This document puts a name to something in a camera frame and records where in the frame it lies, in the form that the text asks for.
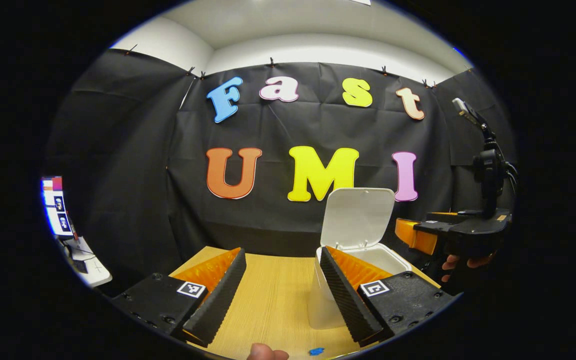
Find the wooden table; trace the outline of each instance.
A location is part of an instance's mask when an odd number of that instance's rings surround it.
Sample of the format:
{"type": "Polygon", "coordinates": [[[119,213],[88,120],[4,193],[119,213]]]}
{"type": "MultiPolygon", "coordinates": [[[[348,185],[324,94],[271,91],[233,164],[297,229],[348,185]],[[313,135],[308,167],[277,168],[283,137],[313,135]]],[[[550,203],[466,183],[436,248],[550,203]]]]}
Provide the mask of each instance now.
{"type": "MultiPolygon", "coordinates": [[[[225,251],[206,246],[170,276],[225,251]]],[[[214,341],[206,350],[245,360],[253,343],[263,343],[273,350],[286,351],[291,360],[323,360],[372,346],[359,347],[345,326],[325,330],[311,328],[308,296],[313,284],[314,264],[315,257],[246,253],[246,272],[214,341]],[[311,356],[309,351],[318,347],[325,349],[323,353],[311,356]]],[[[413,271],[439,287],[414,266],[413,271]]]]}

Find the computer screen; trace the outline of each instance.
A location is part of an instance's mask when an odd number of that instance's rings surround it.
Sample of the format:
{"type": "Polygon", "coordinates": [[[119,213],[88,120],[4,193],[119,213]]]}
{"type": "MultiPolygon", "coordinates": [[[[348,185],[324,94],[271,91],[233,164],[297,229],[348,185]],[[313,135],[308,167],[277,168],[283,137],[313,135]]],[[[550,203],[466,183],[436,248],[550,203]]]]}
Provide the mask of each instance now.
{"type": "Polygon", "coordinates": [[[41,178],[43,205],[52,233],[59,237],[74,237],[73,225],[68,217],[61,176],[41,178]]]}

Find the white lid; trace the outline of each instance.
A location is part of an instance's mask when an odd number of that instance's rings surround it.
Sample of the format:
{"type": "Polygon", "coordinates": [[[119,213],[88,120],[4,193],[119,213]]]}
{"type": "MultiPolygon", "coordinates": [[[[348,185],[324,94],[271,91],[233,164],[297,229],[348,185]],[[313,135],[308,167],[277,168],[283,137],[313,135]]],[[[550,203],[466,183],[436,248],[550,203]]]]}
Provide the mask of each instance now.
{"type": "Polygon", "coordinates": [[[356,249],[374,246],[386,232],[393,214],[395,193],[391,189],[340,187],[326,204],[321,230],[322,246],[356,249]]]}

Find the black backdrop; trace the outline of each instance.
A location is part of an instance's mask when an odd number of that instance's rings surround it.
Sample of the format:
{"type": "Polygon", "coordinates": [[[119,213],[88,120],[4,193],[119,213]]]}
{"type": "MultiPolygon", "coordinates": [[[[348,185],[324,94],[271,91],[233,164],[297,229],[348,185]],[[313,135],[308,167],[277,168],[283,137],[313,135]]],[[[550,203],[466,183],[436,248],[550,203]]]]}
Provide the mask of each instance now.
{"type": "MultiPolygon", "coordinates": [[[[110,49],[73,85],[55,117],[44,175],[62,175],[71,218],[107,266],[113,280],[100,287],[117,294],[152,272],[170,273],[204,246],[278,256],[313,256],[320,246],[326,197],[293,202],[295,160],[289,150],[310,146],[323,166],[339,148],[359,152],[354,186],[398,191],[393,153],[416,155],[418,198],[396,202],[383,243],[421,267],[428,256],[394,235],[397,218],[480,208],[471,162],[483,137],[457,116],[459,96],[489,119],[506,157],[514,141],[501,101],[472,70],[429,88],[392,73],[326,63],[279,63],[238,68],[203,79],[165,61],[110,49]],[[238,111],[215,123],[212,89],[239,76],[238,111]],[[259,96],[266,80],[298,81],[298,100],[259,96]],[[370,84],[369,107],[347,105],[346,78],[370,84]],[[409,88],[424,112],[415,120],[395,93],[409,88]],[[212,148],[228,148],[225,181],[242,177],[242,148],[259,148],[253,190],[232,200],[206,185],[212,148]]],[[[500,205],[513,194],[505,190],[500,205]]],[[[437,265],[431,276],[443,274],[437,265]]]]}
{"type": "MultiPolygon", "coordinates": [[[[73,82],[115,39],[177,3],[0,7],[15,29],[14,37],[10,27],[0,33],[0,358],[196,351],[157,337],[86,289],[51,245],[36,194],[50,124],[73,82]]],[[[498,254],[489,288],[368,356],[576,355],[576,6],[550,9],[572,23],[558,27],[541,4],[397,4],[444,34],[500,91],[523,166],[513,241],[498,254]]]]}

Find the black fabric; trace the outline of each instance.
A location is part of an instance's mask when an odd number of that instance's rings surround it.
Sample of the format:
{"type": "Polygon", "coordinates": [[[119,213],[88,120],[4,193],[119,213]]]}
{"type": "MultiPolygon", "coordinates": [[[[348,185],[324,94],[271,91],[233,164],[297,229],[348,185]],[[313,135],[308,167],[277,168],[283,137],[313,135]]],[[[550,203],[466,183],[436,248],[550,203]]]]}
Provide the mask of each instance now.
{"type": "Polygon", "coordinates": [[[450,163],[453,166],[472,166],[473,157],[483,150],[482,130],[459,116],[453,105],[454,98],[465,101],[486,119],[496,134],[505,160],[513,164],[517,162],[508,109],[477,69],[471,68],[440,82],[433,92],[446,119],[450,136],[450,163]]]}
{"type": "Polygon", "coordinates": [[[195,80],[176,118],[169,151],[168,173],[171,224],[183,237],[188,256],[205,245],[231,249],[244,246],[256,254],[313,256],[320,246],[326,200],[291,202],[295,160],[289,150],[313,147],[327,166],[339,148],[359,152],[354,169],[355,187],[398,189],[392,154],[416,154],[414,182],[418,198],[396,202],[386,233],[394,232],[398,217],[420,219],[427,212],[445,212],[453,198],[448,128],[433,91],[414,80],[380,71],[326,63],[281,63],[250,66],[195,80]],[[239,76],[238,111],[215,123],[215,109],[206,95],[239,76]],[[259,96],[265,81],[290,76],[298,81],[298,100],[267,101],[259,96]],[[370,84],[370,107],[350,106],[343,100],[342,82],[363,79],[370,84]],[[408,87],[419,96],[425,112],[421,121],[404,110],[395,94],[408,87]],[[259,148],[254,187],[238,200],[219,198],[206,185],[212,148],[228,148],[226,183],[236,185],[242,173],[241,148],[259,148]]]}
{"type": "Polygon", "coordinates": [[[166,153],[192,82],[149,55],[107,50],[55,117],[43,169],[63,176],[66,207],[116,294],[181,263],[167,216],[166,153]]]}

